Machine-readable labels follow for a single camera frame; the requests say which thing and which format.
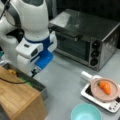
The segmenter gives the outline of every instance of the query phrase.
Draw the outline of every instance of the stainless steel oven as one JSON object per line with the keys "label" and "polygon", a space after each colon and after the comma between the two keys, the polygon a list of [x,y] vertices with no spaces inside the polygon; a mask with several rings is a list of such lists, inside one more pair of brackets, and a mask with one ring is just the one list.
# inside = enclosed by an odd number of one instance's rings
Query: stainless steel oven
{"label": "stainless steel oven", "polygon": [[94,70],[100,70],[117,49],[119,22],[67,9],[50,26],[58,39],[56,51]]}

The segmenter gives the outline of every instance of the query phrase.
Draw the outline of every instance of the wooden cabinet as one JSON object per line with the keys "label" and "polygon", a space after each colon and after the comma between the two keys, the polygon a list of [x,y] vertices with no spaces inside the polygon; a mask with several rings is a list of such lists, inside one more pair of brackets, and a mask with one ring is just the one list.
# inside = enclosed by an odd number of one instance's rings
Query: wooden cabinet
{"label": "wooden cabinet", "polygon": [[[1,66],[0,78],[21,82]],[[0,80],[0,104],[10,120],[44,120],[47,116],[41,93],[28,84]]]}

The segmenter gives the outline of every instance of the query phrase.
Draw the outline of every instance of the white countertop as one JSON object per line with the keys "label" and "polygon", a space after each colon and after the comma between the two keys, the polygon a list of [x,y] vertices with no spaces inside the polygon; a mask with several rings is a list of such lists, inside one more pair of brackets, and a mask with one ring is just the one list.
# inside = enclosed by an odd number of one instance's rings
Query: white countertop
{"label": "white countertop", "polygon": [[[80,95],[80,91],[86,85],[80,74],[86,71],[92,75],[98,74],[111,78],[120,84],[120,50],[117,50],[112,58],[99,71],[94,71],[63,55],[55,53],[54,60],[35,79],[43,83],[48,91],[45,101],[48,116],[46,120],[70,120],[71,111],[81,103],[90,103]],[[103,120],[117,120],[117,113],[110,113],[95,105],[102,113]]]}

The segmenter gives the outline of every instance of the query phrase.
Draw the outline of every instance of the oven window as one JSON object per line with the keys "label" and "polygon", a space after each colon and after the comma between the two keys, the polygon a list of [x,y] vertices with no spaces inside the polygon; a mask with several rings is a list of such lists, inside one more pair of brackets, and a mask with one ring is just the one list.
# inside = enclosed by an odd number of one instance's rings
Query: oven window
{"label": "oven window", "polygon": [[59,37],[58,48],[82,60],[89,61],[90,42],[82,39],[75,42]]}

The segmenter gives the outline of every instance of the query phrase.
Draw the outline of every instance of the oven control knob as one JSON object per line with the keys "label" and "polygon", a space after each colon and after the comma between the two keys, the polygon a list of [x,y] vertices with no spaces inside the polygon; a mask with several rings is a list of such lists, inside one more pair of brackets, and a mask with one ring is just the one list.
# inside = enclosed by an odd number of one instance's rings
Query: oven control knob
{"label": "oven control knob", "polygon": [[91,61],[90,61],[90,65],[92,66],[95,66],[98,64],[98,60],[96,58],[93,58]]}
{"label": "oven control knob", "polygon": [[93,49],[97,49],[97,48],[99,48],[100,47],[100,42],[98,42],[98,41],[95,41],[93,44],[92,44],[92,48]]}
{"label": "oven control knob", "polygon": [[92,53],[91,53],[91,57],[98,57],[99,56],[99,51],[97,50],[94,50]]}

